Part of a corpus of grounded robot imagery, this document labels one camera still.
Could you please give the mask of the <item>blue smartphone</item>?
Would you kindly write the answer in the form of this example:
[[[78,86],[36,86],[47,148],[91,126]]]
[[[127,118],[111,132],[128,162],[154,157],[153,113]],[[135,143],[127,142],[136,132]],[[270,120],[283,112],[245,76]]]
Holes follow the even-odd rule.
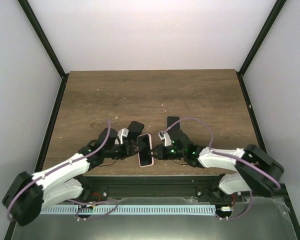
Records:
[[[166,123],[167,123],[167,128],[169,128],[168,131],[179,130],[181,128],[179,116],[168,116]]]

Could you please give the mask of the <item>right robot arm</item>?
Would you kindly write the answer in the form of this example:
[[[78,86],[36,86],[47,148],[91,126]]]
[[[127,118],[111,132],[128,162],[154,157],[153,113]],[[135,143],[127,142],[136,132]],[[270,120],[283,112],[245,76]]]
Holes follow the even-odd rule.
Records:
[[[281,188],[279,180],[284,168],[265,151],[254,144],[246,148],[215,149],[194,144],[181,130],[161,131],[163,141],[149,153],[157,160],[184,159],[193,168],[219,168],[230,170],[212,188],[213,198],[219,202],[237,192],[252,192],[271,197]]]

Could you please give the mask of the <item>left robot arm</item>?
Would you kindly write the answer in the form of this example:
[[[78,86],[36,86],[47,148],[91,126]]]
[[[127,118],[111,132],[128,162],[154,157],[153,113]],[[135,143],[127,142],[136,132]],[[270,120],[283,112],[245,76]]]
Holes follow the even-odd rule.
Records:
[[[98,139],[91,140],[67,160],[40,172],[19,173],[2,199],[7,218],[25,226],[52,205],[74,199],[87,202],[92,189],[82,175],[107,158],[124,160],[136,155],[137,137],[142,131],[142,127],[134,126],[120,131],[105,128]]]

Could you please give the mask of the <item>black phone case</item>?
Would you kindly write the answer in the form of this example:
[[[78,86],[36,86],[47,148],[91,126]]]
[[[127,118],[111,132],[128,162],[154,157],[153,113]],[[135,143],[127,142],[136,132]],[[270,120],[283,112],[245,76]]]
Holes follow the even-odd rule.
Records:
[[[137,137],[142,134],[142,131],[144,129],[144,124],[138,121],[132,121],[127,129],[128,129],[128,135],[126,137],[127,140],[136,141]]]

